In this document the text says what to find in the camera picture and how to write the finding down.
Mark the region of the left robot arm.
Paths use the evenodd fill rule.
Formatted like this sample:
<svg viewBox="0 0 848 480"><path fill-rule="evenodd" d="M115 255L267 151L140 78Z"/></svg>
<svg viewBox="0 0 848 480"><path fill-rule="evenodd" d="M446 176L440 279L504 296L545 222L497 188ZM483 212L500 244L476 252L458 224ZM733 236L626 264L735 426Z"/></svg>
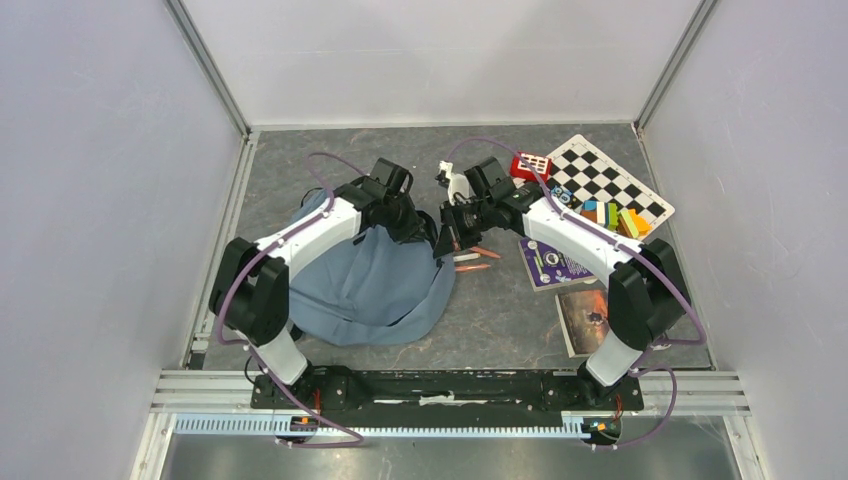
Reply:
<svg viewBox="0 0 848 480"><path fill-rule="evenodd" d="M290 282L338 244L375 227L400 244L423 241L428 223L410 196L413 175L380 158L368 174L332 188L324 201L290 226L257 241L236 237L221 256L208 309L222 345L241 345L275 379L290 407L314 394L309 362L289 332Z"/></svg>

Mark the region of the purple book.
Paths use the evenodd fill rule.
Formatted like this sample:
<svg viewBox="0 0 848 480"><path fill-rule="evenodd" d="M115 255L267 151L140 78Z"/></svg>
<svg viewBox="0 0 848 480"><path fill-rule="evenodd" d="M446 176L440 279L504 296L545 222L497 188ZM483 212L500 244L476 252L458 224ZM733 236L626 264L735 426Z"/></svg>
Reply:
<svg viewBox="0 0 848 480"><path fill-rule="evenodd" d="M544 243L522 238L519 249L535 292L596 281L586 268Z"/></svg>

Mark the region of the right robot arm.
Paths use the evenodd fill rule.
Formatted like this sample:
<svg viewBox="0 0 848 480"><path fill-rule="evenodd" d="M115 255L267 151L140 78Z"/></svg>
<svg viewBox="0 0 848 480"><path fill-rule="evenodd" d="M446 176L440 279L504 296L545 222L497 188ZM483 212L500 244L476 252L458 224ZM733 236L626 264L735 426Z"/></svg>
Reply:
<svg viewBox="0 0 848 480"><path fill-rule="evenodd" d="M446 188L436 256L478 245L500 228L540 242L587 269L607 291L609 331L580 368L580 400L602 408L617 383L692 305L674 249L661 239L642 243L611 232L554 198L546 185L516 186L490 157L456 173L441 162L436 177Z"/></svg>

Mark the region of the blue student backpack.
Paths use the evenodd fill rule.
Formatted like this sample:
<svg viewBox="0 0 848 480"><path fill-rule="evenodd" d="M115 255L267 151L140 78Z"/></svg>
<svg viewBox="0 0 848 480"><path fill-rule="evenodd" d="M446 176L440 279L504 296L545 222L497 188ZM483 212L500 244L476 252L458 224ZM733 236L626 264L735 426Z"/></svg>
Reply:
<svg viewBox="0 0 848 480"><path fill-rule="evenodd" d="M289 316L336 346L410 343L442 318L455 280L452 257L435 259L429 242L398 244L375 227L290 280Z"/></svg>

